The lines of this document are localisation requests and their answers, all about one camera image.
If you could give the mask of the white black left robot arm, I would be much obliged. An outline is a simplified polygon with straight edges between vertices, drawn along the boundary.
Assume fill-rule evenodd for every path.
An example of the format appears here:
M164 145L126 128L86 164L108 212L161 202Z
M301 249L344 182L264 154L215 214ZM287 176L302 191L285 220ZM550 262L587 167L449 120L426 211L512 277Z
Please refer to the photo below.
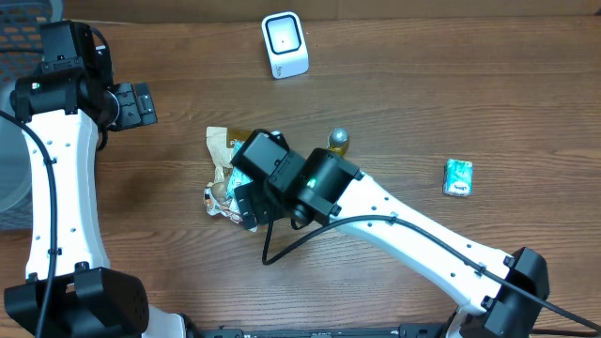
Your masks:
M5 290L7 314L37 337L193 336L184 315L112 269L100 234L96 155L109 132L156 122L148 86L116 83L106 40L85 23L39 32L42 61L16 82L7 114L26 139L33 197L26 281Z

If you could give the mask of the yellow liquid bottle grey cap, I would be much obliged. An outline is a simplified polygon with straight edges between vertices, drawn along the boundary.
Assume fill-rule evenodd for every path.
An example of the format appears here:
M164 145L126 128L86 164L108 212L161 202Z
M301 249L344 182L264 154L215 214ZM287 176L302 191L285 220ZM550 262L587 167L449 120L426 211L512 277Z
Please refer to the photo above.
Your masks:
M350 139L347 129L335 128L328 137L327 149L344 157L349 148L349 144Z

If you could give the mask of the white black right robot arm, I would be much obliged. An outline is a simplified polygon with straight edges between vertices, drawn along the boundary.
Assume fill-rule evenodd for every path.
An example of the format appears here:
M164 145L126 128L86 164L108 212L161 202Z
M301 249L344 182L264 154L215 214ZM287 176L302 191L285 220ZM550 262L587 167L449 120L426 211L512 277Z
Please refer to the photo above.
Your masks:
M379 247L435 284L457 305L441 337L529 337L549 295L547 262L522 248L508 254L464 238L404 204L345 160L349 137L334 130L308 158L281 133L255 130L231 161L250 180L236 188L244 220L317 230L274 256L268 266L309 239L337 229Z

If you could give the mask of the teal snack pack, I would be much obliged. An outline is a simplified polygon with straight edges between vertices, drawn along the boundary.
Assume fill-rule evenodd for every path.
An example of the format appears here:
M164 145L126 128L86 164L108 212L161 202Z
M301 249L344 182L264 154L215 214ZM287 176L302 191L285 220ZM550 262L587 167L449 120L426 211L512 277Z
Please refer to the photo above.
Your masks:
M240 141L240 140L235 140L234 141L234 149L233 149L233 154L236 155L238 153L238 151L241 149L241 147L243 146L244 142ZM238 167L236 167L235 165L232 165L233 167L233 171L231 173L231 176L228 180L227 183L227 187L226 187L226 198L227 199L234 199L235 198L235 189L239 186L242 185L246 185L250 182L252 182L253 180L246 176L245 174L243 174Z

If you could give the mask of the green white tissue pack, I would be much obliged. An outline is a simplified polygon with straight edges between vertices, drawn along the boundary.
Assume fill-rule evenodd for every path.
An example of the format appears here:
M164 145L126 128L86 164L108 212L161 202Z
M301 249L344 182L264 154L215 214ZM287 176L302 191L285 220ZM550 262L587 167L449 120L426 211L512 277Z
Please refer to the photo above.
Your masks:
M448 159L444 168L443 193L460 197L471 195L472 176L471 161Z

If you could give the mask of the beige brown snack pouch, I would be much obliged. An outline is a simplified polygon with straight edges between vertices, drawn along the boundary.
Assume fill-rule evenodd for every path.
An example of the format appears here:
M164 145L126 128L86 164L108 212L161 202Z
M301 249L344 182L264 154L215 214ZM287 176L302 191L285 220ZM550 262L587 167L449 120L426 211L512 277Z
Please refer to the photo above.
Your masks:
M226 187L233 171L234 141L245 142L252 132L227 127L207 127L206 145L215 166L214 178L204 189L204 204L209 216L223 216L242 225L236 198L226 198Z

